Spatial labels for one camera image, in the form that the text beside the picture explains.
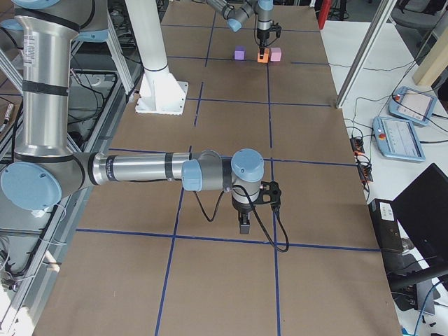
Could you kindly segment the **orange foam block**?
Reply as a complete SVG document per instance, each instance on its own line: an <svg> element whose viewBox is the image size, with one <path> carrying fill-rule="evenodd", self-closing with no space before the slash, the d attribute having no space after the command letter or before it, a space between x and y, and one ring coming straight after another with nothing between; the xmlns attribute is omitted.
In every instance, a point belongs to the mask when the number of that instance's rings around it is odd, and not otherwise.
<svg viewBox="0 0 448 336"><path fill-rule="evenodd" d="M257 56L257 62L261 63L261 64L266 64L269 62L270 59L270 49L269 48L265 48L263 50L263 52L258 52L258 56Z"/></svg>

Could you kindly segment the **white pedestal column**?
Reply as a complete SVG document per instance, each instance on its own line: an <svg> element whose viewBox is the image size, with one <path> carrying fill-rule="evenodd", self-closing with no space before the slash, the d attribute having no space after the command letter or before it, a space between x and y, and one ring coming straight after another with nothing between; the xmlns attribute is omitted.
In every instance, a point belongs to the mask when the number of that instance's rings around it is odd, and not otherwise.
<svg viewBox="0 0 448 336"><path fill-rule="evenodd" d="M188 83L178 82L169 70L156 2L125 3L144 70L136 112L181 115Z"/></svg>

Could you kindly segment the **black orange power strip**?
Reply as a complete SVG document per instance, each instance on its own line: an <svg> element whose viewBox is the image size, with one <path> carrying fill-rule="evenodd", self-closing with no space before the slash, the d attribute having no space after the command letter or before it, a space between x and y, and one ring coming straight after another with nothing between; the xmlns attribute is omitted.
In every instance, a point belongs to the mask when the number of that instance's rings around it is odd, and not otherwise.
<svg viewBox="0 0 448 336"><path fill-rule="evenodd" d="M370 158L365 154L363 139L360 136L352 136L349 140L361 182L364 185L373 182L372 163Z"/></svg>

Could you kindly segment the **pink foam block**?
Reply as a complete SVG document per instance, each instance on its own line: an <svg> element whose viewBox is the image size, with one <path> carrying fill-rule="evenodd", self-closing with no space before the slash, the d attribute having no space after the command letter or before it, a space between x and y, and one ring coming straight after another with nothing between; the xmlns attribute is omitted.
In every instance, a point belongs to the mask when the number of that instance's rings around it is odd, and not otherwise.
<svg viewBox="0 0 448 336"><path fill-rule="evenodd" d="M282 50L278 47L270 49L270 62L280 62L282 58Z"/></svg>

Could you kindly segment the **aluminium frame post right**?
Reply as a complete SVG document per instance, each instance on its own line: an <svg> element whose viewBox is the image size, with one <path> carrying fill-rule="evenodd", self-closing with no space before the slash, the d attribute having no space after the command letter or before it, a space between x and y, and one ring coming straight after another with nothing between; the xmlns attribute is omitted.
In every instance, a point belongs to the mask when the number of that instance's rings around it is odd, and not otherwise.
<svg viewBox="0 0 448 336"><path fill-rule="evenodd" d="M364 63L366 62L368 55L370 54L370 51L382 30L382 27L388 20L396 3L397 0L382 0L380 2L337 96L335 105L338 109L342 108L347 100L347 97L349 96L351 89L354 87L356 79L360 74Z"/></svg>

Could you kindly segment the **aluminium frame rail left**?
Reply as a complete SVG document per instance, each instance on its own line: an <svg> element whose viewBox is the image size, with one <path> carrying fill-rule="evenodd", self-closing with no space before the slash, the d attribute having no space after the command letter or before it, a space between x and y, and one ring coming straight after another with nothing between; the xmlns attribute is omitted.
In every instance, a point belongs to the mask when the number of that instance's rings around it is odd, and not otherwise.
<svg viewBox="0 0 448 336"><path fill-rule="evenodd" d="M50 297L91 190L39 216L1 198L1 334L31 335Z"/></svg>

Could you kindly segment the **teach pendant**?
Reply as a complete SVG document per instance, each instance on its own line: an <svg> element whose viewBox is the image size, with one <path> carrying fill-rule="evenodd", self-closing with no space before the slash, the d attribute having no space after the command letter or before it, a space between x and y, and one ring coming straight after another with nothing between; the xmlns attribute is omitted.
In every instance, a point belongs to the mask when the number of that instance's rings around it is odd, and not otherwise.
<svg viewBox="0 0 448 336"><path fill-rule="evenodd" d="M435 108L436 98L410 87L402 86L392 95L389 113L421 126L427 126Z"/></svg>
<svg viewBox="0 0 448 336"><path fill-rule="evenodd" d="M426 157L410 120L375 117L372 128L381 154L394 160L424 162Z"/></svg>

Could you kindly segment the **purple foam block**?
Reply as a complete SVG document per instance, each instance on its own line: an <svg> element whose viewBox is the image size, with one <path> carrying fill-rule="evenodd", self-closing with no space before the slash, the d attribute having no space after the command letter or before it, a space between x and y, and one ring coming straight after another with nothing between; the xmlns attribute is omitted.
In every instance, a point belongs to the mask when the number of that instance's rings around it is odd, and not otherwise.
<svg viewBox="0 0 448 336"><path fill-rule="evenodd" d="M234 59L235 60L245 60L246 49L242 45L237 45L234 49Z"/></svg>

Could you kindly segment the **wooden board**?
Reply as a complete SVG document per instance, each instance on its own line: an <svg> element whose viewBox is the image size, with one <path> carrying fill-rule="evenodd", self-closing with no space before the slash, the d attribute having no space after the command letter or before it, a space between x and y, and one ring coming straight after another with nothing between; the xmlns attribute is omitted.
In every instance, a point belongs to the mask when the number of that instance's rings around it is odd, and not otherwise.
<svg viewBox="0 0 448 336"><path fill-rule="evenodd" d="M434 32L428 34L422 46L425 46L429 38L435 35L437 41L424 57L412 79L418 86L431 86L447 67L447 20L443 19L437 24Z"/></svg>

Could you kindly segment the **near teach pendant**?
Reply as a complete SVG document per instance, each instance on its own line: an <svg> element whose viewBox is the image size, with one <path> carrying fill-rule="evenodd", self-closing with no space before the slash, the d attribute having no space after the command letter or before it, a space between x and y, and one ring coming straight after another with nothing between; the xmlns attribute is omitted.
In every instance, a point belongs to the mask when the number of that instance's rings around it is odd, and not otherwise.
<svg viewBox="0 0 448 336"><path fill-rule="evenodd" d="M381 154L394 160L424 162L426 157L410 120L375 117L372 128Z"/></svg>

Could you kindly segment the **black computer box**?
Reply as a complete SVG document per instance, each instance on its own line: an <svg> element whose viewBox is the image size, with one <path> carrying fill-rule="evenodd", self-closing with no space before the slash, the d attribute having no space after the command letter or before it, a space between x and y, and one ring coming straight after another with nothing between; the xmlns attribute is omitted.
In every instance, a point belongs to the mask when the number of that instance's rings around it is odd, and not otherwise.
<svg viewBox="0 0 448 336"><path fill-rule="evenodd" d="M379 248L386 252L402 253L403 244L391 201L373 199L368 207Z"/></svg>

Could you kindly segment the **far teach pendant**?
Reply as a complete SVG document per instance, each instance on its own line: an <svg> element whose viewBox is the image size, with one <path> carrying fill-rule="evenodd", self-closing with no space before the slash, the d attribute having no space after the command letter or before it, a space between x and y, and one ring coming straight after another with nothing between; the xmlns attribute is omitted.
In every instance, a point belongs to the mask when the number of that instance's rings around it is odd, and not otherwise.
<svg viewBox="0 0 448 336"><path fill-rule="evenodd" d="M392 95L389 113L421 126L427 126L435 108L436 98L410 87L402 86Z"/></svg>

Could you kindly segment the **red cylinder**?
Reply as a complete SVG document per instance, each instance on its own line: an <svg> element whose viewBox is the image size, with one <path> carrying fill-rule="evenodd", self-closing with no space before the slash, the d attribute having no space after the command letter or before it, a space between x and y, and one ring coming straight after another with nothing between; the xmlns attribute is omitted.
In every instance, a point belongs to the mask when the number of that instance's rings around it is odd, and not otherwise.
<svg viewBox="0 0 448 336"><path fill-rule="evenodd" d="M325 26L332 2L332 0L322 0L321 9L318 14L318 27L320 30Z"/></svg>

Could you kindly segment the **black laptop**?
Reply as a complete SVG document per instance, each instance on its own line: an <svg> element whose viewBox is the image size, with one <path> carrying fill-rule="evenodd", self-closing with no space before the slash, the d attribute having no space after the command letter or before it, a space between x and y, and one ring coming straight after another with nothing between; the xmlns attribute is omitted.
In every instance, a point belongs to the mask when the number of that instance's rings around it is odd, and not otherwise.
<svg viewBox="0 0 448 336"><path fill-rule="evenodd" d="M435 163L393 200L392 208L423 257L447 260L447 175Z"/></svg>

